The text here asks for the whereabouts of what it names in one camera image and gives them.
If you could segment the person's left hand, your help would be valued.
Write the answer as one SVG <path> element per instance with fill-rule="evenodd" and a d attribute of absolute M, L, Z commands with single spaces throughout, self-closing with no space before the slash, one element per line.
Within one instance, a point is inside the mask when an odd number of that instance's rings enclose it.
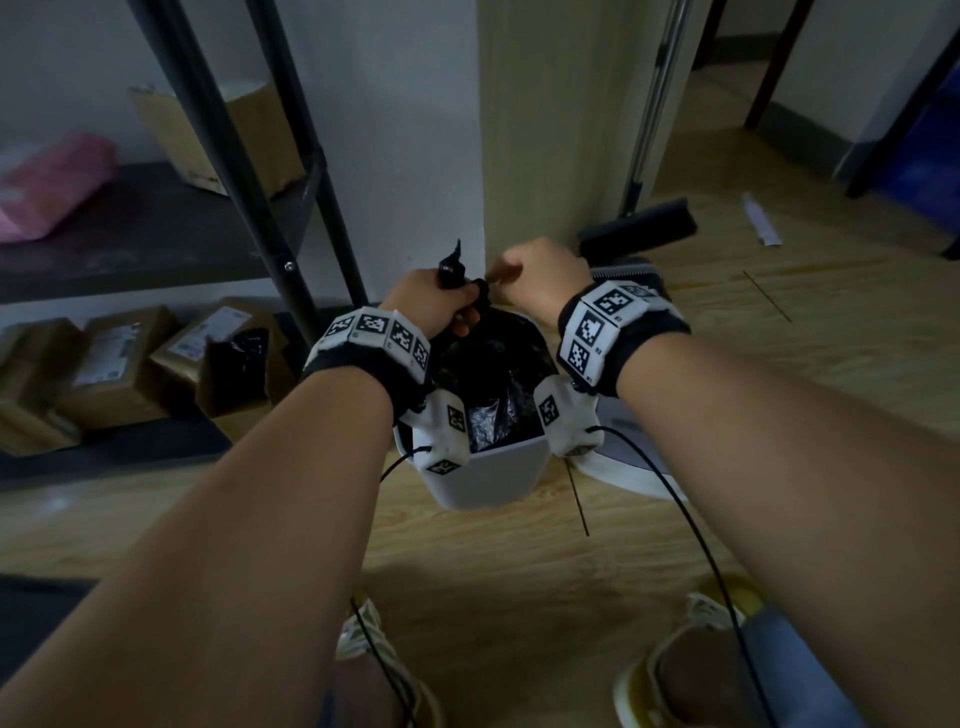
<path fill-rule="evenodd" d="M 438 270 L 418 269 L 406 273 L 394 285 L 379 309 L 401 313 L 427 339 L 435 339 L 449 332 L 453 315 L 470 305 L 477 293 L 471 282 L 459 288 L 442 288 Z"/>

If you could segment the white dustpan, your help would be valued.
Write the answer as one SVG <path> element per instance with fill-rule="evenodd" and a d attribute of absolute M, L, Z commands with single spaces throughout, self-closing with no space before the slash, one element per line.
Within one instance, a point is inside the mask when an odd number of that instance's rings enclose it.
<path fill-rule="evenodd" d="M 591 267 L 591 275 L 596 282 L 622 281 L 655 287 L 665 299 L 666 285 L 659 276 L 656 267 L 643 256 L 628 256 L 611 263 Z M 672 501 L 669 490 L 664 486 L 659 471 L 670 489 L 682 502 L 687 496 L 672 476 L 666 462 L 644 433 L 632 411 L 616 397 L 600 395 L 597 416 L 602 427 L 621 432 L 631 443 L 637 445 L 650 459 L 648 463 L 638 455 L 629 443 L 607 431 L 603 431 L 604 442 L 593 451 L 576 456 L 570 462 L 580 473 L 604 482 L 608 485 L 627 490 L 653 499 Z"/>

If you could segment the white trash bin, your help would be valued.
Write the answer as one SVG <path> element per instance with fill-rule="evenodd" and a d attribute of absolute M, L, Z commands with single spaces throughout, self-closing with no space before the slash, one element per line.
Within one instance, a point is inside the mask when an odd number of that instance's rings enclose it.
<path fill-rule="evenodd" d="M 421 476 L 438 505 L 449 511 L 499 507 L 529 496 L 550 457 L 543 434 L 523 443 L 471 454 L 465 467 L 445 477 Z"/>

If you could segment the black trash bag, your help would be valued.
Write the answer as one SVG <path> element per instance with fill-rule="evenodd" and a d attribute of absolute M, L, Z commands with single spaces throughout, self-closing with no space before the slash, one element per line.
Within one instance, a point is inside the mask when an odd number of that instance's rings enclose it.
<path fill-rule="evenodd" d="M 557 367 L 537 325 L 493 307 L 485 279 L 473 283 L 479 320 L 465 336 L 445 330 L 432 340 L 426 383 L 459 399 L 458 422 L 477 455 L 545 434 L 534 392 Z"/>

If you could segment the black broom head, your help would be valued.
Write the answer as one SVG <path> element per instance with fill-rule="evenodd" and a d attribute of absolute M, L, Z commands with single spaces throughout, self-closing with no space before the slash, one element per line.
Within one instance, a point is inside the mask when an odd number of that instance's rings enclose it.
<path fill-rule="evenodd" d="M 693 237 L 697 232 L 689 201 L 679 198 L 581 230 L 579 255 L 591 266 L 605 265 Z"/>

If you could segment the dark furniture leg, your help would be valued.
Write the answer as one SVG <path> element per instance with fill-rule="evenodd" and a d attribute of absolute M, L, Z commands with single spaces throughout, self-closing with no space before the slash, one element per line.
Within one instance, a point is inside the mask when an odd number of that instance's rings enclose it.
<path fill-rule="evenodd" d="M 957 63 L 960 63 L 960 26 L 954 31 L 949 43 L 946 44 L 942 53 L 937 56 L 928 72 L 918 83 L 885 135 L 874 145 L 851 177 L 846 188 L 847 198 L 857 200 L 874 186 L 884 166 L 888 164 L 899 145 L 906 139 L 922 112 L 929 105 L 935 93 L 939 91 L 945 79 L 952 73 Z"/>
<path fill-rule="evenodd" d="M 778 41 L 774 45 L 769 64 L 750 105 L 743 129 L 753 132 L 760 127 L 762 118 L 772 101 L 814 3 L 815 0 L 796 0 Z"/>

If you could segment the person's right forearm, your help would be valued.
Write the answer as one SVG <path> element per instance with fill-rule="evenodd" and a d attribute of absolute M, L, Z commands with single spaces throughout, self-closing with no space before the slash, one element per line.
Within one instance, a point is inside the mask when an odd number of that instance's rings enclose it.
<path fill-rule="evenodd" d="M 960 443 L 689 334 L 617 392 L 871 724 L 960 728 Z"/>

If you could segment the light wooden panel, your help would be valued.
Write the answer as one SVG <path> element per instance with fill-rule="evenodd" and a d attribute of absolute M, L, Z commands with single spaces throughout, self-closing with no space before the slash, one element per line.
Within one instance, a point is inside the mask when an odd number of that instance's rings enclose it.
<path fill-rule="evenodd" d="M 477 0 L 486 261 L 618 215 L 673 0 Z"/>

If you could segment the person's right hand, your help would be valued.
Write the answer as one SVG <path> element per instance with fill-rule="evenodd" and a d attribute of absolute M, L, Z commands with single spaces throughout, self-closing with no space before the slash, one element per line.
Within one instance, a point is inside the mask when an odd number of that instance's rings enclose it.
<path fill-rule="evenodd" d="M 523 249 L 526 254 L 522 277 L 510 286 L 489 287 L 490 297 L 546 324 L 556 325 L 569 301 L 594 283 L 587 261 L 546 237 L 509 249 Z"/>

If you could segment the blue plastic crate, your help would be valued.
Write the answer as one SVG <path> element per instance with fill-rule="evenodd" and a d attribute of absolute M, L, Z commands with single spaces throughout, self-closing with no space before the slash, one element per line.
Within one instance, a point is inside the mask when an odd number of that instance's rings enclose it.
<path fill-rule="evenodd" d="M 960 235 L 960 62 L 897 146 L 875 188 Z"/>

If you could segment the pink plastic bag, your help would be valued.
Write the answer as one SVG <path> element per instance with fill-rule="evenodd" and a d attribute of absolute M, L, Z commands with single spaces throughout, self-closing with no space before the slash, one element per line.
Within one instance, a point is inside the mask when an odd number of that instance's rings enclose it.
<path fill-rule="evenodd" d="M 87 131 L 0 144 L 0 245 L 49 236 L 116 176 L 118 147 Z"/>

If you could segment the right marker wristband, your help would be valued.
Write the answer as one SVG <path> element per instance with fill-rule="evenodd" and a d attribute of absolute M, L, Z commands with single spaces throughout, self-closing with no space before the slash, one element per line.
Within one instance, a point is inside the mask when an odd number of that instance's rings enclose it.
<path fill-rule="evenodd" d="M 691 328 L 664 292 L 646 281 L 596 281 L 558 315 L 557 361 L 575 391 L 617 395 L 619 375 L 639 346 Z"/>

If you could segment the cardboard parcel with white label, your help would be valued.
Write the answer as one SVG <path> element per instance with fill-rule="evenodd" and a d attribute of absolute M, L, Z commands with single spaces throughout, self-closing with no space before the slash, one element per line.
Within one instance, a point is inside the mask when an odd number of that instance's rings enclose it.
<path fill-rule="evenodd" d="M 178 329 L 164 305 L 92 319 L 88 347 L 54 404 L 83 431 L 101 431 L 167 419 L 182 387 L 152 354 Z"/>
<path fill-rule="evenodd" d="M 249 358 L 256 383 L 242 384 L 227 353 L 245 358 L 237 337 L 251 335 L 263 343 L 262 354 Z M 203 310 L 195 321 L 174 334 L 150 360 L 186 383 L 201 414 L 226 439 L 238 443 L 282 401 L 294 386 L 285 356 L 290 341 L 274 314 L 239 297 L 226 297 Z"/>

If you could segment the open cardboard box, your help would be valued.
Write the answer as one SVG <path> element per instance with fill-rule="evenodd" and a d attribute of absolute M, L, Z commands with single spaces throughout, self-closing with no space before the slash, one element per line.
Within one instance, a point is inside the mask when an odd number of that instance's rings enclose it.
<path fill-rule="evenodd" d="M 234 80 L 219 86 L 222 100 L 265 194 L 274 198 L 307 175 L 280 95 L 271 81 Z M 227 197 L 197 132 L 167 86 L 127 91 L 138 116 L 188 185 Z"/>

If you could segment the small black plastic bag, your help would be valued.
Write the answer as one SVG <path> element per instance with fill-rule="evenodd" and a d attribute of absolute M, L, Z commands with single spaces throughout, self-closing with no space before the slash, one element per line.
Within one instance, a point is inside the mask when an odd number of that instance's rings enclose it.
<path fill-rule="evenodd" d="M 241 330 L 226 340 L 207 341 L 196 404 L 210 419 L 266 405 L 271 334 L 264 326 Z"/>

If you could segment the person's left forearm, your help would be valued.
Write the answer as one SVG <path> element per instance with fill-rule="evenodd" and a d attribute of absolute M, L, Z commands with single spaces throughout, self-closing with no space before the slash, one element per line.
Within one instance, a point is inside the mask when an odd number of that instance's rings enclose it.
<path fill-rule="evenodd" d="M 307 728 L 366 552 L 394 411 L 310 374 L 0 690 L 0 728 Z"/>

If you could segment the left marker wristband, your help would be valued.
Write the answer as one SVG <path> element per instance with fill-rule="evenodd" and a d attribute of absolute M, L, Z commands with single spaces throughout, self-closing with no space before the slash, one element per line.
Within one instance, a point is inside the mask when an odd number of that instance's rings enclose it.
<path fill-rule="evenodd" d="M 398 422 L 423 404 L 430 355 L 426 335 L 401 312 L 364 306 L 330 322 L 311 347 L 301 379 L 336 368 L 360 369 L 386 390 Z"/>

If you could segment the small cardboard parcel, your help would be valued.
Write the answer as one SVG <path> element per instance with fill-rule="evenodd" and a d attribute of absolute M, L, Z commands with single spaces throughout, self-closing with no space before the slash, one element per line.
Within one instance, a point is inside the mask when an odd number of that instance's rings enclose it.
<path fill-rule="evenodd" d="M 44 455 L 77 446 L 82 429 L 57 407 L 87 350 L 67 318 L 0 327 L 0 453 Z"/>

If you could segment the marker wristband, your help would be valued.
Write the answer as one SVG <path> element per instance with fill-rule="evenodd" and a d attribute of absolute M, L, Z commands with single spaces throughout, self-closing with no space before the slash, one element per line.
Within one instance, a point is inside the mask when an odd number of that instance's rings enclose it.
<path fill-rule="evenodd" d="M 401 312 L 364 306 L 330 322 L 311 347 L 301 379 L 336 368 L 360 369 L 386 390 L 398 422 L 423 404 L 430 355 L 426 335 Z"/>
<path fill-rule="evenodd" d="M 558 315 L 557 361 L 575 391 L 617 395 L 619 375 L 639 346 L 691 328 L 664 292 L 646 281 L 596 281 Z"/>

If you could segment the black metal shelf rack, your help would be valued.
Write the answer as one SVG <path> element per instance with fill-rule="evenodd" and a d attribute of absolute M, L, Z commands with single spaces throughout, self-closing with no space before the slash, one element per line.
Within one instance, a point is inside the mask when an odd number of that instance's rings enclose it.
<path fill-rule="evenodd" d="M 128 0 L 128 4 L 164 70 L 174 73 L 174 87 L 188 92 L 188 118 L 200 138 L 223 151 L 225 171 L 238 182 L 238 203 L 189 187 L 168 162 L 126 165 L 118 178 L 49 238 L 0 250 L 0 313 L 14 306 L 53 304 L 61 315 L 79 313 L 68 299 L 143 294 L 168 297 L 175 288 L 231 285 L 270 277 L 278 293 L 293 295 L 294 315 L 276 318 L 292 336 L 285 355 L 301 363 L 308 315 L 306 283 L 295 254 L 318 209 L 342 279 L 354 304 L 367 293 L 336 199 L 322 144 L 313 127 L 301 80 L 284 30 L 278 0 L 245 0 L 260 49 L 278 87 L 298 151 L 305 153 L 307 177 L 270 205 L 259 219 L 249 203 L 260 193 L 247 191 L 246 162 L 226 142 L 215 140 L 226 129 L 213 120 L 215 103 L 210 68 L 179 0 Z"/>

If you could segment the white paper scrap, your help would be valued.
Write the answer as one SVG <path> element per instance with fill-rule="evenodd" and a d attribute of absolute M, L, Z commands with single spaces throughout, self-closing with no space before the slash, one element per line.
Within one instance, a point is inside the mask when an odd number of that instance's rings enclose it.
<path fill-rule="evenodd" d="M 741 195 L 743 211 L 750 222 L 758 242 L 766 248 L 781 247 L 784 239 L 777 232 L 774 224 L 760 205 L 756 197 L 749 191 Z"/>

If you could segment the person's blue jeans leg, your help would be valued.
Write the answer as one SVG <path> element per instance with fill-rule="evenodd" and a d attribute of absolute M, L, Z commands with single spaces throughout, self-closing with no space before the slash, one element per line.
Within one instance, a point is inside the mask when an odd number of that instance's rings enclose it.
<path fill-rule="evenodd" d="M 741 624 L 750 661 L 774 714 L 770 723 L 746 661 L 739 680 L 757 728 L 869 728 L 855 705 L 773 605 Z"/>

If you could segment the person's left shoe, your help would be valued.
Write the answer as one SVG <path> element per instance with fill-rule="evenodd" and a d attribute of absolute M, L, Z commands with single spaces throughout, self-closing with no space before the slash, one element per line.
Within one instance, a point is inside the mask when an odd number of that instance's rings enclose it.
<path fill-rule="evenodd" d="M 441 704 L 401 661 L 374 602 L 354 592 L 318 728 L 447 728 Z"/>

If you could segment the thin broom bristle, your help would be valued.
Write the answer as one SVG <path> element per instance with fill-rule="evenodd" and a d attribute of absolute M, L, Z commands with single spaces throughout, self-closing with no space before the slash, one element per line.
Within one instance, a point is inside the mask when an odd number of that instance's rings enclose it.
<path fill-rule="evenodd" d="M 774 299 L 774 297 L 769 294 L 760 283 L 746 270 L 743 269 L 742 274 L 744 278 L 756 289 L 756 291 L 770 304 L 774 311 L 787 323 L 792 324 L 793 319 L 788 315 L 786 310 L 784 310 L 779 303 Z"/>
<path fill-rule="evenodd" d="M 580 519 L 580 523 L 581 523 L 581 526 L 582 526 L 582 531 L 583 531 L 584 535 L 585 535 L 587 538 L 590 538 L 590 537 L 591 537 L 591 530 L 590 530 L 590 527 L 589 527 L 589 524 L 588 524 L 588 521 L 587 521 L 587 517 L 586 517 L 586 515 L 585 515 L 584 507 L 583 507 L 582 500 L 581 500 L 581 497 L 580 497 L 580 493 L 579 493 L 579 490 L 578 490 L 577 479 L 576 479 L 576 477 L 575 477 L 575 475 L 574 475 L 574 468 L 573 468 L 573 466 L 571 465 L 570 458 L 564 458 L 564 459 L 563 459 L 563 465 L 564 465 L 564 467 L 565 467 L 566 474 L 567 474 L 567 477 L 568 477 L 568 481 L 569 481 L 569 484 L 570 484 L 570 488 L 571 488 L 571 491 L 572 491 L 572 494 L 573 494 L 574 502 L 575 502 L 576 507 L 577 507 L 577 510 L 578 510 L 579 519 Z"/>

